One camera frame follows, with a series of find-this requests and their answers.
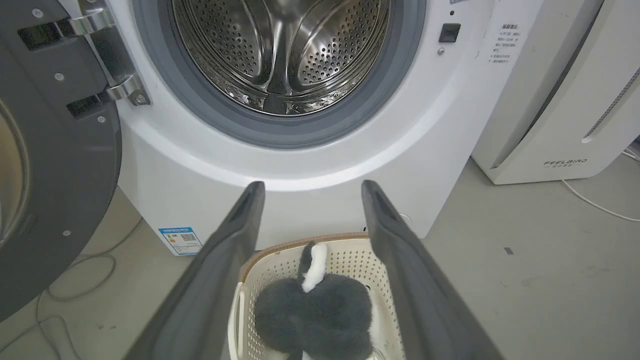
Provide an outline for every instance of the appliance vent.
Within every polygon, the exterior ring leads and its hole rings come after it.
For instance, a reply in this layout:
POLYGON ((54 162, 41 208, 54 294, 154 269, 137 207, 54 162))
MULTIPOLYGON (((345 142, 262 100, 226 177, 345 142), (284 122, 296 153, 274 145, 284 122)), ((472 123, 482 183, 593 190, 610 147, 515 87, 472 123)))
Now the appliance vent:
POLYGON ((631 77, 631 79, 629 80, 629 82, 625 85, 625 87, 622 89, 622 91, 620 92, 620 94, 618 94, 618 96, 616 96, 616 99, 613 100, 613 102, 611 103, 611 105, 609 105, 609 107, 607 108, 607 111, 604 112, 604 114, 602 114, 602 116, 598 119, 598 121, 596 121, 596 123, 593 125, 593 127, 591 128, 591 130, 589 130, 589 132, 584 135, 584 138, 588 138, 591 134, 593 134, 593 132, 598 128, 598 126, 600 126, 600 124, 602 123, 602 121, 604 119, 607 118, 607 116, 609 115, 609 113, 611 112, 611 110, 613 110, 613 108, 616 107, 616 105, 618 104, 618 102, 620 102, 620 99, 622 99, 622 97, 627 93, 627 91, 629 90, 629 88, 631 87, 631 85, 633 85, 634 81, 638 78, 638 76, 640 76, 640 69, 636 70, 636 73, 631 77))

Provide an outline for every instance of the power cord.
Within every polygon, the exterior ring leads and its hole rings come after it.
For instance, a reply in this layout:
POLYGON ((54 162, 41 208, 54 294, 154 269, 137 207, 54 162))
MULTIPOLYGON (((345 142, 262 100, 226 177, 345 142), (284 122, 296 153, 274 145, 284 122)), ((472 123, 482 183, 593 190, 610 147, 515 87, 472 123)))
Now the power cord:
POLYGON ((107 258, 107 259, 110 259, 111 260, 111 268, 109 269, 109 272, 107 273, 107 275, 102 280, 100 280, 96 285, 92 286, 88 290, 84 290, 84 291, 82 291, 80 293, 77 293, 77 294, 74 294, 74 295, 71 295, 71 296, 55 295, 53 292, 51 292, 51 286, 47 287, 47 289, 45 291, 41 292, 38 295, 38 298, 36 299, 36 307, 35 307, 35 320, 36 320, 36 323, 33 324, 32 326, 28 327, 27 329, 24 329, 20 334, 18 334, 16 337, 11 339, 11 341, 9 341, 7 344, 2 346, 0 348, 0 354, 2 354, 8 347, 13 345, 16 341, 20 340, 23 336, 29 334, 31 331, 38 330, 40 332, 40 334, 46 340, 48 346, 56 354, 56 359, 62 360, 62 358, 60 357, 60 352, 58 351, 58 348, 54 344, 53 340, 47 335, 47 333, 42 328, 42 324, 45 323, 45 322, 48 322, 49 320, 59 320, 62 323, 62 327, 65 330, 65 337, 67 338, 69 347, 71 348, 71 351, 73 352, 74 357, 77 360, 82 360, 82 358, 80 358, 80 356, 77 353, 77 350, 76 350, 76 347, 74 345, 74 342, 71 340, 71 335, 69 333, 69 328, 67 326, 67 322, 65 321, 65 319, 62 316, 60 316, 60 315, 51 315, 51 316, 48 316, 47 318, 44 318, 43 320, 40 319, 39 309, 40 309, 40 300, 42 299, 42 295, 44 293, 47 293, 47 295, 54 301, 57 301, 57 302, 70 302, 70 301, 79 299, 79 298, 81 298, 81 297, 83 297, 83 296, 95 291, 97 288, 101 287, 113 275, 113 272, 115 271, 115 268, 116 268, 116 258, 114 258, 113 255, 111 255, 109 253, 111 251, 115 250, 118 246, 120 246, 127 239, 129 239, 131 237, 131 235, 133 234, 133 232, 135 232, 135 230, 137 230, 137 228, 140 226, 140 224, 142 224, 142 220, 143 219, 140 218, 138 223, 129 231, 129 233, 124 238, 122 238, 122 240, 120 240, 117 244, 115 244, 114 246, 108 248, 107 250, 101 251, 101 252, 95 252, 93 254, 80 254, 80 255, 78 255, 78 257, 76 258, 76 261, 74 261, 63 272, 63 274, 65 272, 68 272, 69 270, 71 270, 74 266, 76 266, 78 264, 81 264, 81 263, 84 263, 87 260, 95 259, 95 258, 107 258))
MULTIPOLYGON (((622 152, 622 155, 628 156, 629 158, 632 158, 633 160, 640 161, 640 156, 638 156, 638 154, 636 154, 633 150, 629 149, 628 147, 622 152)), ((565 180, 561 180, 561 181, 562 181, 562 185, 564 185, 575 196, 579 197, 580 199, 582 199, 587 204, 592 205, 592 206, 594 206, 594 207, 606 212, 607 214, 611 214, 611 215, 613 215, 615 217, 619 217, 621 219, 628 220, 628 221, 640 222, 640 219, 626 217, 624 215, 620 215, 618 213, 615 213, 615 212, 613 212, 613 211, 611 211, 609 209, 603 208, 602 206, 596 204, 595 202, 593 202, 593 201, 585 198, 584 196, 580 195, 580 193, 575 191, 575 189, 572 188, 571 185, 569 185, 565 180)))

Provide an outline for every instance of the washing machine door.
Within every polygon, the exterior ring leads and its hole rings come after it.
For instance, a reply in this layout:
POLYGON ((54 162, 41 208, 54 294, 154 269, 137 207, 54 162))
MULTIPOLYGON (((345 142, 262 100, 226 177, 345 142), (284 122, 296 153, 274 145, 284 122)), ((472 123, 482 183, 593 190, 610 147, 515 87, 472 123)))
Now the washing machine door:
POLYGON ((56 1, 2 1, 0 321, 36 297, 102 220, 120 170, 120 126, 84 37, 56 1))

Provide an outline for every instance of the gray floor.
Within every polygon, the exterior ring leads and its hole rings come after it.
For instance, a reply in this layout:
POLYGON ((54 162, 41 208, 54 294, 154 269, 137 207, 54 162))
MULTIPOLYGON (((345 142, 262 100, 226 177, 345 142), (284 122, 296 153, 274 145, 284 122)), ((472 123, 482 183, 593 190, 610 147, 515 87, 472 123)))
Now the gray floor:
MULTIPOLYGON (((571 184, 637 218, 637 165, 620 156, 571 184)), ((108 248, 138 219, 117 193, 87 251, 108 248)), ((506 359, 640 359, 640 223, 607 215, 557 182, 494 186, 469 161, 425 245, 506 359)), ((40 307, 41 318, 64 316, 84 360, 121 359, 190 262, 170 255, 146 224, 113 254, 118 266, 103 287, 69 303, 44 297, 40 307)), ((53 289, 77 292, 108 269, 100 260, 82 266, 53 289)), ((0 345, 33 324, 33 311, 32 303, 0 323, 0 345)), ((60 324, 45 328, 73 359, 60 324)), ((34 332, 0 356, 20 358, 54 356, 34 332)))

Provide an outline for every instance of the white stripe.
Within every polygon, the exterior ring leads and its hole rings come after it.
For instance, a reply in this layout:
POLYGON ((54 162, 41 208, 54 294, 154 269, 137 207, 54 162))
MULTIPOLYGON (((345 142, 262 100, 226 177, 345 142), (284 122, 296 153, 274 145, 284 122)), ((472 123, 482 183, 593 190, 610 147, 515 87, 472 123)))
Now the white stripe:
POLYGON ((311 248, 311 266, 305 274, 305 280, 302 282, 302 291, 305 293, 313 290, 324 279, 326 255, 327 248, 323 243, 315 244, 311 248))

